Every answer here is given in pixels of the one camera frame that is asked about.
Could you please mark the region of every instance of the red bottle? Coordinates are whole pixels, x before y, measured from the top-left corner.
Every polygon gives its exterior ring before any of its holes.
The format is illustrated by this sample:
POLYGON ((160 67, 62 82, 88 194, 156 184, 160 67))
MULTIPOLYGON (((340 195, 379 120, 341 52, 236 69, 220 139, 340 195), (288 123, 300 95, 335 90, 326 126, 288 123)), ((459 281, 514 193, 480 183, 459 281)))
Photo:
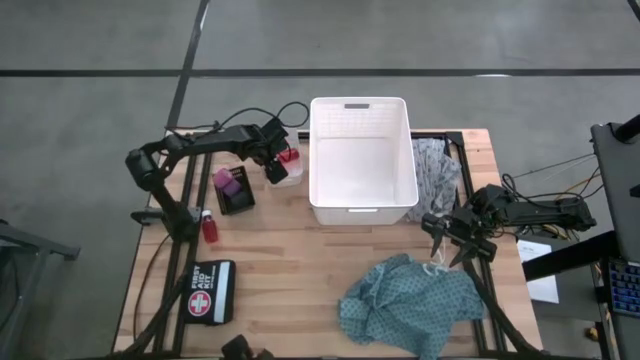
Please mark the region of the red bottle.
POLYGON ((202 234, 207 244, 213 244, 218 241, 218 228, 216 227, 216 222, 213 221, 211 217, 211 210, 204 210, 202 212, 202 234))

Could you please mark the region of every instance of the basket handle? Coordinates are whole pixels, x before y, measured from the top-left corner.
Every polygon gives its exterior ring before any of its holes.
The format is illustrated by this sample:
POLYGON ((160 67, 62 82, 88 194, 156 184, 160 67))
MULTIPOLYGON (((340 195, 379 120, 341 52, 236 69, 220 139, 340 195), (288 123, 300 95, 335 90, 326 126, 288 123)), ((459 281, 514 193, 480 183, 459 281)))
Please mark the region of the basket handle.
POLYGON ((366 110, 370 107, 369 104, 344 104, 344 108, 349 109, 358 109, 358 110, 366 110))
POLYGON ((365 213, 371 213, 371 212, 378 212, 379 209, 347 209, 347 212, 365 212, 365 213))

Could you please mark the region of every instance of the red cross logo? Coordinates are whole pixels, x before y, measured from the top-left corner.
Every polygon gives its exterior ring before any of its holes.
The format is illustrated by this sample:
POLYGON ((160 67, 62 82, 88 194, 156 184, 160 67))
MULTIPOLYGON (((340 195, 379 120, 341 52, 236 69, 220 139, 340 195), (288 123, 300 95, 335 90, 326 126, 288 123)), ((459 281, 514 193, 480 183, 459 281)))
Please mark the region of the red cross logo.
POLYGON ((211 308, 211 296, 204 291, 196 291, 189 297, 189 312, 193 316, 202 316, 211 308))

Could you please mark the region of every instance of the black box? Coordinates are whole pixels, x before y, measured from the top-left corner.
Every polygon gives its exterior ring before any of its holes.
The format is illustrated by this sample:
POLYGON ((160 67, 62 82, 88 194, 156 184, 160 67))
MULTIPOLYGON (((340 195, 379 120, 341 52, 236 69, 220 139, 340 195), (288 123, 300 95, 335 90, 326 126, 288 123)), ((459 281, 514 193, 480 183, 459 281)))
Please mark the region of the black box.
POLYGON ((231 321, 235 288, 235 262, 194 262, 182 294, 185 323, 222 325, 231 321))
POLYGON ((253 208, 256 204, 256 200, 253 197, 251 191, 251 185, 249 184, 249 177, 247 176, 247 170, 244 166, 238 166, 233 169, 229 169, 233 178, 237 180, 242 186, 242 191, 235 194, 232 197, 227 196, 222 190, 216 189, 216 195, 218 196, 218 204, 220 205, 220 213, 222 215, 234 215, 243 211, 253 208))

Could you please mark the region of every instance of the red object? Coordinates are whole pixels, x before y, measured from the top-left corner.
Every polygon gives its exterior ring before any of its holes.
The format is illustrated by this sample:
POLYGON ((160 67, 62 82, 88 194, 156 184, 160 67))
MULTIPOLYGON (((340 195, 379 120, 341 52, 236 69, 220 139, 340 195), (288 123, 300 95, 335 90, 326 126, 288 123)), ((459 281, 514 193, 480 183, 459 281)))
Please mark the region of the red object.
POLYGON ((189 297, 189 312, 193 316, 202 316, 211 309, 211 296, 206 291, 196 291, 189 297))
POLYGON ((278 154, 278 160, 280 160, 281 162, 297 160, 299 157, 300 153, 298 152, 298 149, 287 149, 278 154))
POLYGON ((211 217, 211 210, 202 212, 202 234, 207 244, 213 244, 218 241, 218 228, 216 222, 211 217))

